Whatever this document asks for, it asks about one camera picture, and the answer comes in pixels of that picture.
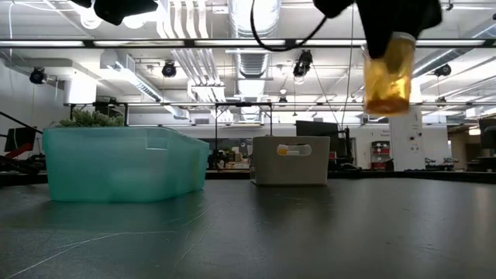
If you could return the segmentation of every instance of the ceiling camera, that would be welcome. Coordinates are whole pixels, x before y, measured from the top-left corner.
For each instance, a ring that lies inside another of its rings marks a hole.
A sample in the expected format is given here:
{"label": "ceiling camera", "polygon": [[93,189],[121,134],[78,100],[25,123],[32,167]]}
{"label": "ceiling camera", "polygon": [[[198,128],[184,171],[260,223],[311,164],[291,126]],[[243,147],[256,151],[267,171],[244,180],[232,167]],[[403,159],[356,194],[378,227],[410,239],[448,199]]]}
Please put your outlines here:
{"label": "ceiling camera", "polygon": [[445,64],[434,70],[434,75],[437,77],[446,77],[451,74],[451,67],[448,64]]}
{"label": "ceiling camera", "polygon": [[34,84],[46,84],[47,74],[45,74],[45,69],[43,67],[35,67],[29,76],[29,81]]}
{"label": "ceiling camera", "polygon": [[305,80],[305,75],[310,71],[310,64],[313,63],[312,53],[310,50],[303,50],[300,54],[300,57],[296,61],[296,65],[294,66],[293,75],[294,80],[298,82],[298,84],[302,84]]}
{"label": "ceiling camera", "polygon": [[176,73],[177,72],[176,72],[176,67],[174,66],[174,62],[173,61],[166,61],[165,66],[162,69],[162,74],[164,75],[164,77],[173,78],[173,77],[175,77]]}

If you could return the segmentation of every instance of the gray storage bin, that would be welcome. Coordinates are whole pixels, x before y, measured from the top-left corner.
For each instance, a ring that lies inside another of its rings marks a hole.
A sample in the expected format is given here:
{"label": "gray storage bin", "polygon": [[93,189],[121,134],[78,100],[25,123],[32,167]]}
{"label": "gray storage bin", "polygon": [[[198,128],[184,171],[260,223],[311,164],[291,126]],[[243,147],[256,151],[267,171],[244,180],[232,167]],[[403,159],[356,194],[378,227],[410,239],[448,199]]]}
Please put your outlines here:
{"label": "gray storage bin", "polygon": [[260,186],[326,185],[329,143],[326,136],[253,138],[252,181]]}

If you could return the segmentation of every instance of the computer screen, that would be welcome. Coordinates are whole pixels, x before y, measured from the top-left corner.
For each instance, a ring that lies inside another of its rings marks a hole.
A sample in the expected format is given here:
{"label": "computer screen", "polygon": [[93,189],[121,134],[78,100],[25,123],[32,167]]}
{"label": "computer screen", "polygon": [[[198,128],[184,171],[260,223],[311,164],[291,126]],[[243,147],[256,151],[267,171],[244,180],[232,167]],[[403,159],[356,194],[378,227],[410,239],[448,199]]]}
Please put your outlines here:
{"label": "computer screen", "polygon": [[9,129],[7,140],[5,141],[5,152],[11,152],[23,146],[26,143],[31,144],[33,150],[34,140],[36,138],[36,131],[29,128],[16,128]]}
{"label": "computer screen", "polygon": [[331,138],[330,151],[338,156],[346,154],[346,148],[339,141],[339,127],[336,123],[296,121],[296,136],[328,136]]}

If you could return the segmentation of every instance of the teal plastic bin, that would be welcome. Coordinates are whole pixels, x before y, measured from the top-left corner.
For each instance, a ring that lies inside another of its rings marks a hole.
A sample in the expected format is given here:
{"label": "teal plastic bin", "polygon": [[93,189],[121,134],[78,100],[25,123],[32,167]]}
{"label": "teal plastic bin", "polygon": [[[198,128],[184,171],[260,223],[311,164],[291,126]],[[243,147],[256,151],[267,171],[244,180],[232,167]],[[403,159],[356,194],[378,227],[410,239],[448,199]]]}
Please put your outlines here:
{"label": "teal plastic bin", "polygon": [[208,144],[167,128],[43,131],[55,201],[153,202],[203,188]]}

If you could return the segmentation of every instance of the white column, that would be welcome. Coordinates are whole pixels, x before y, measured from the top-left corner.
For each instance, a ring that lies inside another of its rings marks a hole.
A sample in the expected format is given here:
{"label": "white column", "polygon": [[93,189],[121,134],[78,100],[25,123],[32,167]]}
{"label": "white column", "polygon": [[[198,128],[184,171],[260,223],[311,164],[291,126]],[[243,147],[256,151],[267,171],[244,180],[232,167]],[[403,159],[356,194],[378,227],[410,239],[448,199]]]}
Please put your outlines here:
{"label": "white column", "polygon": [[422,112],[410,107],[407,115],[389,118],[394,171],[425,169],[422,147]]}

